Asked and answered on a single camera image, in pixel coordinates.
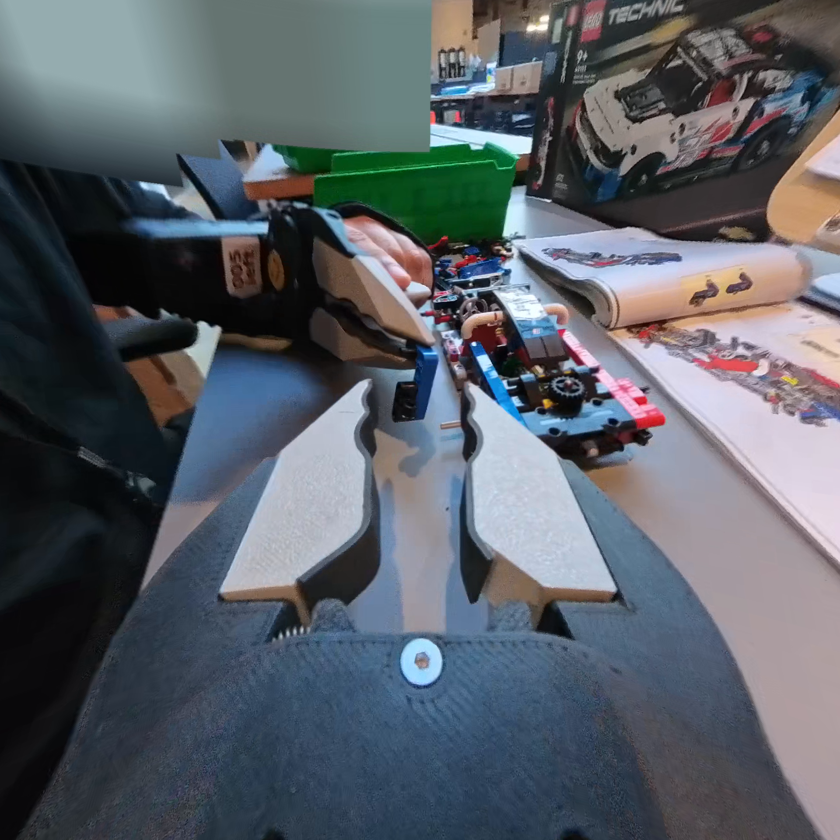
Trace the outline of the green plastic bin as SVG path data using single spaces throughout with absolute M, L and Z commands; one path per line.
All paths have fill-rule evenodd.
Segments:
M 370 152 L 357 150 L 332 150 L 272 143 L 285 165 L 294 172 L 308 175 L 335 175 L 357 172 L 362 168 L 359 155 Z
M 493 143 L 428 152 L 344 152 L 316 175 L 318 207 L 361 203 L 395 219 L 426 245 L 500 238 L 519 157 Z

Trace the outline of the open building instruction booklet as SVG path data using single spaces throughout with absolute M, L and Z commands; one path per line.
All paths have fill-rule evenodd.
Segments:
M 838 564 L 838 318 L 801 300 L 805 256 L 635 227 L 517 250 L 588 300 L 592 320 Z

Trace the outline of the wooden document stand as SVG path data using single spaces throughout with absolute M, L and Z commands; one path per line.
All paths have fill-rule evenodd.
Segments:
M 838 254 L 838 245 L 818 241 L 817 230 L 839 211 L 839 184 L 810 173 L 807 164 L 839 134 L 839 112 L 816 135 L 781 177 L 770 196 L 766 219 L 771 233 L 793 245 L 810 246 Z

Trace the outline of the pile of loose toy pieces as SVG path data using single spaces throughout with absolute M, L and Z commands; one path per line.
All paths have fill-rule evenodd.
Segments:
M 433 262 L 433 296 L 508 285 L 515 241 L 483 238 L 459 242 L 441 237 L 427 247 Z

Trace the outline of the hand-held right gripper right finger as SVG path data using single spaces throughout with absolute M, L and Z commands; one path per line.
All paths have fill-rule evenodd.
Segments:
M 469 603 L 608 603 L 618 585 L 563 462 L 474 384 L 462 392 L 459 569 Z

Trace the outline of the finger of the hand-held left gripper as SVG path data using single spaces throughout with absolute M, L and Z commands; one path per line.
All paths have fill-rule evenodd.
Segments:
M 345 255 L 315 238 L 312 265 L 318 287 L 332 300 L 351 305 L 392 336 L 425 347 L 433 345 L 434 335 L 423 317 L 374 257 Z
M 343 362 L 357 365 L 415 365 L 417 351 L 363 318 L 339 308 L 316 308 L 309 320 L 312 342 Z

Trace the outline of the blue L-shaped toy beam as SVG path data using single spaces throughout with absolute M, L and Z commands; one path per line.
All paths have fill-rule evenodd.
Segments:
M 417 345 L 414 381 L 418 385 L 418 407 L 423 412 L 423 419 L 425 419 L 428 405 L 431 400 L 432 391 L 434 388 L 434 380 L 438 369 L 438 353 L 434 346 Z

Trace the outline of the wooden table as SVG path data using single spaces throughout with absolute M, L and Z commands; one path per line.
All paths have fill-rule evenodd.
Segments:
M 313 195 L 315 179 L 314 174 L 287 166 L 282 156 L 265 144 L 244 173 L 243 186 L 247 198 L 254 202 L 298 200 Z

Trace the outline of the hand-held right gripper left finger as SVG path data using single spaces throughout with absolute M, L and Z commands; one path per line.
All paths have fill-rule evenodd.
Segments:
M 361 380 L 278 454 L 218 598 L 286 602 L 303 625 L 351 605 L 381 564 L 375 389 Z

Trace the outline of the person's left hand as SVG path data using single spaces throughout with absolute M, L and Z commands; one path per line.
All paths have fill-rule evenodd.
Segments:
M 348 239 L 377 259 L 396 285 L 407 291 L 412 285 L 431 290 L 433 261 L 425 247 L 368 216 L 343 221 Z

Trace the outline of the toy car set box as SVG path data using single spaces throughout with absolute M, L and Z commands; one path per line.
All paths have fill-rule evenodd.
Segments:
M 838 109 L 838 1 L 558 2 L 527 194 L 615 227 L 764 242 Z

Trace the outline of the partly built toy car chassis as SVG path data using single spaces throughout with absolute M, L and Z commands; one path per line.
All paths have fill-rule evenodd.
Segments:
M 457 388 L 477 385 L 560 457 L 617 455 L 665 425 L 644 388 L 608 373 L 573 335 L 567 308 L 528 284 L 437 290 L 423 315 Z

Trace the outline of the black mesh office chair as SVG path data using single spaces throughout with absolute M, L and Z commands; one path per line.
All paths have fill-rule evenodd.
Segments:
M 197 325 L 181 318 L 129 315 L 103 322 L 102 327 L 123 363 L 186 350 L 198 339 Z

